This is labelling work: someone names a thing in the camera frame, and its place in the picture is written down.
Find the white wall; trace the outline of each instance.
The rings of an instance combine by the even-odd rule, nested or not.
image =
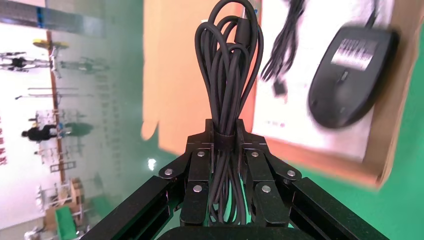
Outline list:
[[[31,57],[48,58],[45,49],[32,45],[33,39],[46,39],[45,30],[0,24],[0,36],[0,53],[28,52]],[[32,126],[28,119],[34,118],[37,110],[53,109],[50,97],[15,100],[28,94],[27,88],[51,88],[50,70],[0,70],[0,125],[7,156],[7,164],[0,165],[0,230],[42,217],[35,202],[36,187],[60,181],[59,173],[50,173],[41,157],[34,155],[38,145],[21,137],[21,132]]]

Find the cardboard box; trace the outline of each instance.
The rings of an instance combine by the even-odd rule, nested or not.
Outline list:
[[[216,2],[144,2],[141,136],[147,140],[158,131],[159,147],[177,155],[184,152],[187,136],[203,132],[205,119],[211,117],[196,59],[194,34],[201,20],[208,19]],[[231,4],[221,11],[218,20],[227,15],[239,16],[240,13],[241,8]],[[393,166],[411,74],[418,57],[423,17],[424,1],[395,0],[390,25],[400,33],[399,49],[386,88],[375,104],[362,163],[267,139],[271,152],[289,163],[347,181],[370,187],[382,186]],[[255,89],[253,87],[241,114],[248,131],[253,125]]]

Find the white paper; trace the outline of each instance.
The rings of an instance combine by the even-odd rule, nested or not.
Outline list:
[[[263,0],[264,50],[261,69],[268,62],[274,41],[284,26],[289,2]],[[377,26],[387,26],[394,0],[379,0]],[[307,99],[318,65],[337,31],[346,24],[365,25],[373,11],[373,0],[306,0],[298,24],[298,49],[291,69],[279,76],[286,81],[286,99],[275,97],[274,79],[258,78],[253,133],[349,156],[361,162],[365,156],[373,110],[348,128],[333,130],[319,126],[309,114]]]

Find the yellow object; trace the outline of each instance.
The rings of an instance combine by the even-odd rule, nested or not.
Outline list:
[[[51,43],[47,40],[44,40],[44,39],[34,39],[32,41],[32,44],[36,47],[43,48],[43,49],[49,49],[51,47],[51,45],[50,45]],[[63,42],[63,41],[55,41],[55,42],[53,42],[53,46],[60,48],[60,49],[69,48],[69,44],[66,43],[66,42]]]

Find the mouse cable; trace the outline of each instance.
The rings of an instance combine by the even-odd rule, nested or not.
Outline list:
[[[376,22],[376,19],[378,16],[378,9],[379,9],[379,0],[373,0],[373,10],[372,10],[371,16],[369,16],[368,21],[366,22],[365,27],[372,28],[374,26],[374,23]]]
[[[220,10],[232,2],[243,5],[242,17],[226,16],[215,25]],[[235,43],[227,42],[230,32],[236,26]],[[264,51],[264,36],[254,8],[248,0],[220,0],[208,21],[198,26],[194,44],[209,98],[214,130],[220,135],[231,136],[255,82]],[[256,60],[247,81],[256,48]],[[212,222],[232,225],[247,223],[244,186],[237,163],[238,157],[232,151],[219,150],[214,154],[208,199]],[[224,219],[226,211],[229,216]]]
[[[298,22],[305,11],[305,0],[289,0],[287,18],[272,47],[271,56],[261,72],[262,79],[268,81],[283,70],[287,72],[293,65],[298,50]]]

